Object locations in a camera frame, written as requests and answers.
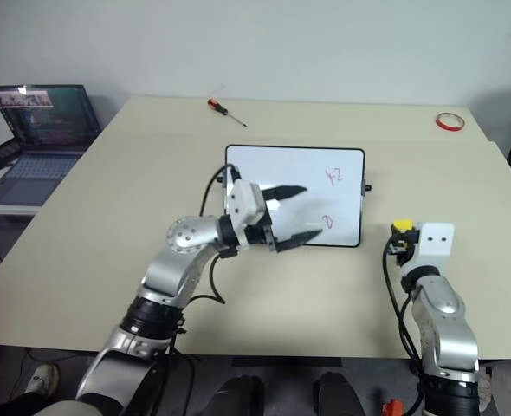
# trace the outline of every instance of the whiteboard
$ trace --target whiteboard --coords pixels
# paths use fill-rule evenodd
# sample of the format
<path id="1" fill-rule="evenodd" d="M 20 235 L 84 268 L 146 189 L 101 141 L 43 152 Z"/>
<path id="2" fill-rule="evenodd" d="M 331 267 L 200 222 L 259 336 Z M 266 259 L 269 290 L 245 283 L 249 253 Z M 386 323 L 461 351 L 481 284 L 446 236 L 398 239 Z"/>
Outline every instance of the whiteboard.
<path id="1" fill-rule="evenodd" d="M 262 190 L 278 185 L 307 188 L 295 197 L 267 202 L 279 241 L 301 231 L 322 229 L 310 244 L 359 245 L 365 170 L 362 149 L 229 145 L 225 160 Z M 229 172 L 226 182 L 229 195 Z"/>

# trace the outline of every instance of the laptop keyboard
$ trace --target laptop keyboard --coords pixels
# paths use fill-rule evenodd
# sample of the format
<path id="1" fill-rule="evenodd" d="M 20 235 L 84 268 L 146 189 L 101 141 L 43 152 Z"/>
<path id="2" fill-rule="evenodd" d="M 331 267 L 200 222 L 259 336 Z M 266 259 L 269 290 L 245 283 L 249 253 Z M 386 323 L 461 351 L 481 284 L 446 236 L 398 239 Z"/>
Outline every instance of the laptop keyboard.
<path id="1" fill-rule="evenodd" d="M 63 179 L 78 159 L 22 158 L 6 178 Z"/>

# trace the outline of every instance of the screwdriver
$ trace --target screwdriver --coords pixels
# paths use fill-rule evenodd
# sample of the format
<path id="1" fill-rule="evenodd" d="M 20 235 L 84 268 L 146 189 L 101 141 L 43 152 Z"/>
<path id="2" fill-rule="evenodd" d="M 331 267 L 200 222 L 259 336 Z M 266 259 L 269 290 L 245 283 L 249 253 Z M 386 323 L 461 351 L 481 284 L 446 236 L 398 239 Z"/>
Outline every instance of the screwdriver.
<path id="1" fill-rule="evenodd" d="M 236 121 L 238 124 L 242 124 L 244 127 L 247 127 L 244 123 L 242 123 L 239 119 L 237 119 L 234 115 L 229 114 L 229 110 L 223 107 L 221 104 L 217 102 L 214 98 L 209 98 L 207 100 L 207 105 L 214 111 L 221 113 L 222 115 L 228 115 L 232 120 Z"/>

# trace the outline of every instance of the whiteboard frame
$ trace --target whiteboard frame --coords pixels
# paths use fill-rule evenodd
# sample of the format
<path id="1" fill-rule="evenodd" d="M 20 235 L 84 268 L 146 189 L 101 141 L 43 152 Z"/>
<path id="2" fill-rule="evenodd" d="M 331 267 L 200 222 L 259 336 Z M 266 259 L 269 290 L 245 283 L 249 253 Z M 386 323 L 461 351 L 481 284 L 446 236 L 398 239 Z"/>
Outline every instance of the whiteboard frame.
<path id="1" fill-rule="evenodd" d="M 348 151 L 358 151 L 363 155 L 363 161 L 361 166 L 361 191 L 360 191 L 360 203 L 359 203 L 359 227 L 358 227 L 358 242 L 355 245 L 348 244 L 311 244 L 306 243 L 304 245 L 314 246 L 314 247 L 342 247 L 342 248 L 356 248 L 361 245 L 361 225 L 363 223 L 363 199 L 365 196 L 365 150 L 360 147 L 324 147 L 324 146 L 277 146 L 277 145 L 244 145 L 244 144 L 229 144 L 224 149 L 224 162 L 229 163 L 228 161 L 228 152 L 229 147 L 268 147 L 268 148 L 283 148 L 283 149 L 315 149 L 315 150 L 348 150 Z M 242 175 L 242 168 L 238 166 L 240 174 Z M 225 199 L 225 212 L 226 212 L 226 199 L 227 199 L 227 180 L 229 180 L 229 172 L 228 170 L 223 175 L 223 187 L 225 189 L 224 199 Z"/>

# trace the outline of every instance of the laptop screen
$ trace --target laptop screen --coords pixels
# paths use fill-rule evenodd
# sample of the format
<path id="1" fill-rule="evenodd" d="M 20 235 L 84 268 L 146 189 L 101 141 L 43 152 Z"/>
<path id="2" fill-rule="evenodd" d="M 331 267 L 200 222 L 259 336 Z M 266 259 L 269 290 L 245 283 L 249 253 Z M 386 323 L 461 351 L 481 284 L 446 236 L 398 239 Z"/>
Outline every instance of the laptop screen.
<path id="1" fill-rule="evenodd" d="M 86 150 L 100 125 L 82 85 L 0 86 L 0 111 L 25 150 Z"/>

